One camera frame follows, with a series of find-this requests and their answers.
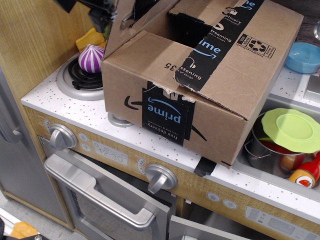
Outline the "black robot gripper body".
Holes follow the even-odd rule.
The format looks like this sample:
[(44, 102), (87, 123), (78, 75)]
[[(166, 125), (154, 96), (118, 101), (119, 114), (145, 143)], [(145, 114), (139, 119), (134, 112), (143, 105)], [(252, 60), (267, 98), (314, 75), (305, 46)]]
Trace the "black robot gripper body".
[(116, 12), (116, 7), (112, 0), (54, 0), (54, 2), (67, 13), (71, 12), (77, 2), (90, 9), (101, 10), (103, 13), (113, 14)]

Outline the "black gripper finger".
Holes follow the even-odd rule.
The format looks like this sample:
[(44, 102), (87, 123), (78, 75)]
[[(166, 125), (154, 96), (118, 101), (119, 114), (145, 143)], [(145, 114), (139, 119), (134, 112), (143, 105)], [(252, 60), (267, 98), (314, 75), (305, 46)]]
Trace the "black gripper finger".
[(99, 33), (104, 33), (107, 26), (112, 23), (117, 17), (117, 11), (114, 8), (111, 9), (100, 9), (92, 8), (88, 16), (95, 27), (96, 31)]

